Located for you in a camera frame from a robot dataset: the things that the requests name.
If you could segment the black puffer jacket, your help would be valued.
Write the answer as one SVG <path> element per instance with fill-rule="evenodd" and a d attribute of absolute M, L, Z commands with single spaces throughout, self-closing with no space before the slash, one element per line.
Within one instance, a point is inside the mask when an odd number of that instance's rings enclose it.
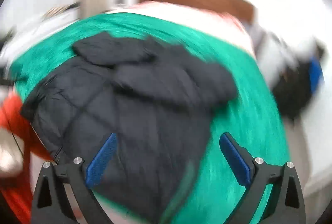
<path fill-rule="evenodd" d="M 196 181 L 215 109 L 237 96 L 232 74 L 152 37 L 102 32 L 72 49 L 30 92 L 22 115 L 58 164 L 78 156 L 88 164 L 116 134 L 92 190 L 150 223 L 169 223 Z"/>

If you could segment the orange red cloth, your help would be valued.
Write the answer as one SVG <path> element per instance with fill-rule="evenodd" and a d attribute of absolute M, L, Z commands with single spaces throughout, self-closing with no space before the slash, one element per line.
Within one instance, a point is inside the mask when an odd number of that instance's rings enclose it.
<path fill-rule="evenodd" d="M 30 223 L 33 192 L 42 162 L 50 155 L 30 122 L 22 100 L 11 92 L 1 103 L 1 197 L 19 223 Z"/>

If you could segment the green satin bedspread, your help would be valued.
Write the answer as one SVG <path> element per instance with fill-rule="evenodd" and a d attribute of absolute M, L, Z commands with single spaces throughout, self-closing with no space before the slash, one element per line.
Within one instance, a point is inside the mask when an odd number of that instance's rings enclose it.
<path fill-rule="evenodd" d="M 289 160 L 277 105 L 255 59 L 233 41 L 154 17 L 100 14 L 35 42 L 10 67 L 11 76 L 19 79 L 16 90 L 20 97 L 25 99 L 42 78 L 73 56 L 74 42 L 103 31 L 115 37 L 153 36 L 168 43 L 184 44 L 193 55 L 224 65 L 236 82 L 239 97 L 216 111 L 198 180 L 173 223 L 222 223 L 242 196 L 244 188 L 236 182 L 218 145 L 223 132 L 232 134 L 241 146 L 270 164 L 280 165 Z"/>

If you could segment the black coat on chair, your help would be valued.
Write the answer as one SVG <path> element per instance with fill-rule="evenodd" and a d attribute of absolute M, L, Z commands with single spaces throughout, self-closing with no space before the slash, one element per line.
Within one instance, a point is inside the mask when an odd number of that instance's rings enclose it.
<path fill-rule="evenodd" d="M 295 69 L 287 66 L 272 87 L 280 115 L 292 122 L 299 117 L 312 98 L 310 66 L 308 61 L 299 61 Z"/>

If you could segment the blue garment on chair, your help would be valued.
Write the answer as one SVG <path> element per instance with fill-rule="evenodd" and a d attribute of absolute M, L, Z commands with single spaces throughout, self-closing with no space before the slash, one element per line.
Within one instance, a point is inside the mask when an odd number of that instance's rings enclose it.
<path fill-rule="evenodd" d="M 311 94 L 314 94 L 318 88 L 320 79 L 323 77 L 321 64 L 319 59 L 313 57 L 310 61 L 309 79 Z"/>

